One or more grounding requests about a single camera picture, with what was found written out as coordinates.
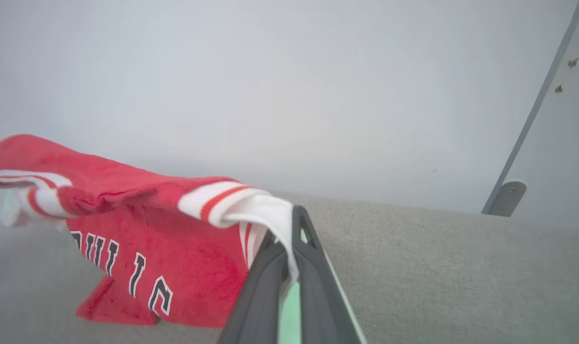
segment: white stripe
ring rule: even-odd
[[[252,230],[249,232],[249,238],[247,239],[247,266],[249,268],[251,268],[251,265],[257,256],[259,247],[266,236],[266,231],[268,231],[268,228],[266,228],[265,225],[253,224]]]
[[[73,183],[69,179],[60,174],[51,173],[51,172],[34,172],[34,171],[22,171],[22,170],[0,170],[0,176],[12,176],[12,177],[19,177],[19,176],[39,176],[45,179],[49,179],[52,183],[56,184],[56,187],[61,186],[71,186]]]
[[[34,199],[45,213],[58,217],[75,217],[67,213],[58,200],[58,189],[39,189],[34,194]]]
[[[49,186],[39,178],[35,177],[20,177],[20,178],[0,178],[0,183],[6,183],[7,187],[16,187],[16,183],[31,183],[41,189],[49,189]]]
[[[203,185],[181,196],[178,208],[183,213],[202,220],[200,218],[200,211],[208,201],[215,198],[218,194],[222,194],[239,186],[242,186],[242,184],[237,182],[219,182]]]
[[[288,255],[290,276],[288,285],[298,279],[298,265],[292,249],[292,208],[293,205],[288,201],[270,195],[256,194],[243,199],[224,214],[227,221],[252,222],[270,229]]]
[[[247,233],[247,222],[239,222],[239,236],[241,238],[241,252],[243,253],[243,260],[247,264],[247,267],[250,265],[247,263],[245,257],[245,234]]]
[[[202,211],[205,204],[207,204],[211,199],[215,198],[216,196],[223,194],[224,192],[234,189],[236,187],[245,186],[242,183],[237,182],[219,182],[219,183],[211,183],[207,185],[203,185],[198,187],[187,194],[181,196],[177,208],[185,214],[189,216],[198,218],[198,220],[202,220],[200,218],[200,212]],[[264,190],[259,189],[244,189],[233,194],[230,194],[226,198],[219,201],[211,212],[209,213],[209,223],[216,227],[220,228],[228,228],[236,222],[225,222],[222,220],[222,215],[228,210],[229,207],[237,203],[238,201],[252,196],[253,194],[269,194]]]
[[[31,189],[30,187],[21,187],[19,189],[16,189],[16,195],[18,201],[20,201],[21,208],[24,210],[24,213],[27,213],[31,217],[45,218],[45,216],[37,213],[31,207],[30,202],[28,202],[28,192],[30,191],[30,189]]]
[[[236,221],[228,221],[224,219],[224,214],[230,209],[230,207],[239,203],[239,201],[249,198],[255,194],[269,193],[260,189],[244,189],[233,194],[229,194],[229,196],[219,201],[215,207],[211,209],[211,212],[209,213],[209,223],[219,228],[228,228],[233,226],[236,224]]]
[[[249,231],[249,237],[247,238],[247,266],[251,267],[253,263],[253,243],[257,237],[257,227],[261,224],[253,224],[252,229]]]

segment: black lettering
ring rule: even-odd
[[[137,291],[137,283],[139,283],[141,274],[143,274],[143,271],[145,270],[145,261],[145,257],[143,257],[141,253],[137,252],[135,257],[135,270],[130,277],[130,285],[128,285],[128,291],[134,298],[136,298],[135,292]]]
[[[96,238],[96,252],[95,252],[95,265],[100,267],[100,251],[102,250],[103,245],[105,244],[105,238],[98,236]]]
[[[92,252],[92,245],[95,243],[95,236],[91,233],[88,233],[86,236],[86,243],[88,244],[88,246],[86,246],[86,258],[88,260],[92,260],[90,253]]]
[[[107,274],[111,276],[113,270],[113,264],[115,263],[115,256],[118,254],[119,244],[113,239],[109,239],[109,247],[107,251],[109,252],[109,257],[107,258]]]
[[[162,297],[160,309],[162,309],[162,312],[168,316],[171,311],[173,291],[169,288],[163,276],[160,276],[156,279],[156,283],[154,283],[154,288],[151,290],[150,295],[150,309],[156,314],[158,314],[158,312],[154,309],[154,307],[156,306],[156,300],[158,300],[158,296]]]
[[[73,239],[75,239],[75,243],[77,244],[77,248],[79,248],[79,252],[82,252],[82,232],[71,231],[71,235],[73,236]]]

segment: gray table surface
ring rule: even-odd
[[[579,231],[279,194],[309,210],[371,343],[579,343]],[[77,318],[102,276],[69,235],[0,227],[0,343],[215,343]]]

